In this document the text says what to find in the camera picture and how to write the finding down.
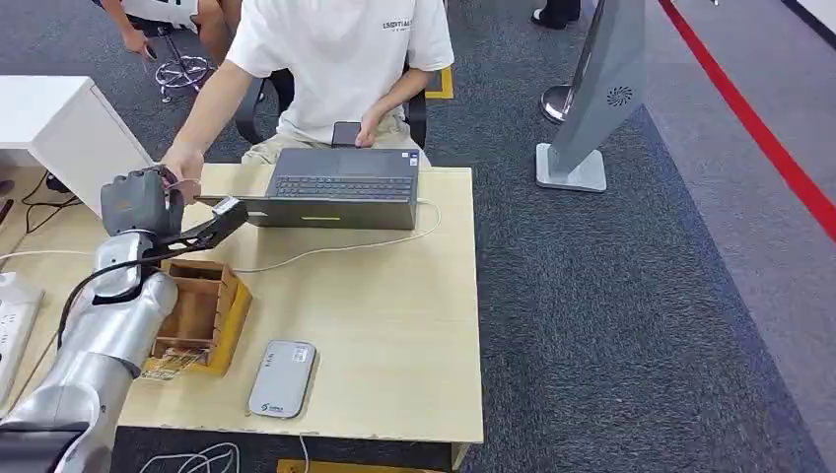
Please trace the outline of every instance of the red line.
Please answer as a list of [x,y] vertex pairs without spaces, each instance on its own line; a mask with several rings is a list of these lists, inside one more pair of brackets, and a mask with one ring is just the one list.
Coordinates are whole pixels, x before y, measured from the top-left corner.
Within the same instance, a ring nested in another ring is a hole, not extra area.
[[691,49],[694,57],[703,67],[706,74],[708,74],[714,87],[726,100],[726,103],[731,108],[731,111],[737,115],[737,119],[749,132],[749,135],[757,143],[758,147],[763,151],[772,166],[778,170],[778,173],[790,186],[790,189],[796,194],[802,204],[807,208],[810,215],[818,221],[818,224],[836,241],[836,207],[827,199],[827,196],[815,185],[812,179],[804,173],[793,156],[786,148],[778,141],[778,138],[763,120],[760,119],[754,108],[746,101],[729,76],[720,67],[720,64],[708,52],[705,44],[700,40],[697,34],[688,26],[682,15],[676,10],[676,7],[670,0],[659,0],[662,8],[667,13],[670,21],[679,31],[682,39]]

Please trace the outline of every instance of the power strip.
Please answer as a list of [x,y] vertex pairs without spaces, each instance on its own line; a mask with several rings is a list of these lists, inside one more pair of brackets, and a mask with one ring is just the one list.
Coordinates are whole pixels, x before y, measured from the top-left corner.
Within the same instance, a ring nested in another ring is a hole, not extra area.
[[0,405],[15,383],[41,299],[43,290],[16,273],[0,274]]

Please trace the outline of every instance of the office chair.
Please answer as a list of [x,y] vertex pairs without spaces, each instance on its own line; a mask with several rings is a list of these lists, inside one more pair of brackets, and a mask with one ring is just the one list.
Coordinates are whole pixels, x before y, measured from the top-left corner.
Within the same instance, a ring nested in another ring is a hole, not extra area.
[[[293,74],[288,69],[273,72],[267,79],[256,79],[252,81],[246,90],[244,100],[236,111],[235,121],[238,132],[241,136],[253,145],[261,143],[266,138],[262,137],[255,129],[255,109],[263,98],[264,85],[270,82],[279,98],[279,109],[276,119],[290,106],[293,101],[294,83]],[[427,100],[421,91],[408,103],[404,104],[406,122],[409,124],[410,135],[415,143],[421,148],[427,141]]]
[[161,37],[165,40],[172,59],[164,62],[154,73],[154,79],[160,86],[160,95],[163,96],[163,103],[172,101],[169,90],[190,87],[195,93],[200,92],[200,82],[206,74],[214,67],[209,61],[200,56],[184,56],[177,49],[172,34],[176,27],[171,23],[145,20],[128,15],[131,26],[142,31],[146,37]]

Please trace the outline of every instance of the laptop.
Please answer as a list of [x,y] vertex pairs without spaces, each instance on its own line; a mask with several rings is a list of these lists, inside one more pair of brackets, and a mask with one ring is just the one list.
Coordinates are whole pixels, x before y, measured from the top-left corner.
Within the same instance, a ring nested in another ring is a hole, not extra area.
[[[264,197],[236,197],[259,227],[414,230],[419,153],[285,149]],[[197,201],[214,206],[223,197]]]

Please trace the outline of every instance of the man's hand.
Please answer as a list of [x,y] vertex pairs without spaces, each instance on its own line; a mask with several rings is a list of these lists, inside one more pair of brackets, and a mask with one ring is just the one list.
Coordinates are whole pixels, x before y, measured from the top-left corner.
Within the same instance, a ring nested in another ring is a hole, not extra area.
[[124,41],[125,47],[129,51],[135,52],[143,57],[148,57],[148,52],[145,48],[146,44],[148,44],[148,39],[144,33],[130,28],[122,32],[122,41]]
[[358,148],[371,148],[375,144],[375,135],[378,132],[378,125],[381,124],[383,113],[377,106],[373,106],[360,120],[360,133],[354,140],[354,146]]
[[200,195],[200,174],[203,172],[203,153],[195,146],[187,143],[174,142],[161,164],[170,169],[179,182],[179,190],[186,204],[194,202],[194,197]]

